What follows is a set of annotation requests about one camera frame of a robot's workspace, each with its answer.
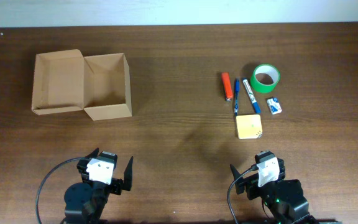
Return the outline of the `yellow sticky note pad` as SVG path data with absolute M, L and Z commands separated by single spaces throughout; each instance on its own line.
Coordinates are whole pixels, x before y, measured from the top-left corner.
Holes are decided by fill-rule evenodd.
M 258 139 L 263 129 L 259 114 L 240 115 L 236 117 L 237 136 L 239 139 Z

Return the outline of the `brown cardboard box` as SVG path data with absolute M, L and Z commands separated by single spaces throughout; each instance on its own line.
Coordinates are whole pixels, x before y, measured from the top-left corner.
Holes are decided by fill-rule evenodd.
M 83 56 L 78 49 L 35 57 L 32 111 L 85 111 L 93 121 L 132 116 L 131 78 L 123 53 Z

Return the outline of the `green tape roll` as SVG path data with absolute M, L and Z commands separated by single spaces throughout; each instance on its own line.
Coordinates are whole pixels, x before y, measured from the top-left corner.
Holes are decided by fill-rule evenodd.
M 280 80 L 280 72 L 271 64 L 258 65 L 250 78 L 251 87 L 259 93 L 270 93 Z

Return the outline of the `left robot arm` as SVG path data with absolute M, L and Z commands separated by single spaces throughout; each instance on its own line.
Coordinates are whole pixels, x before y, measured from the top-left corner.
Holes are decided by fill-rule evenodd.
M 132 188 L 134 158 L 130 158 L 124 178 L 114 177 L 117 155 L 95 149 L 79 159 L 76 165 L 81 182 L 71 185 L 64 194 L 64 223 L 100 223 L 102 212 L 111 194 L 120 195 Z

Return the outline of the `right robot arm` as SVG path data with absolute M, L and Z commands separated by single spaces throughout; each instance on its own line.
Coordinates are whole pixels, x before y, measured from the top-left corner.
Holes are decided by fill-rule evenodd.
M 226 200 L 236 223 L 239 220 L 230 200 L 233 188 L 238 195 L 246 193 L 249 200 L 260 198 L 262 208 L 269 209 L 273 215 L 272 223 L 318 223 L 309 212 L 309 202 L 304 197 L 301 182 L 298 179 L 285 180 L 285 162 L 273 152 L 256 154 L 255 164 L 242 173 L 232 164 L 230 169 L 234 180 L 227 190 Z

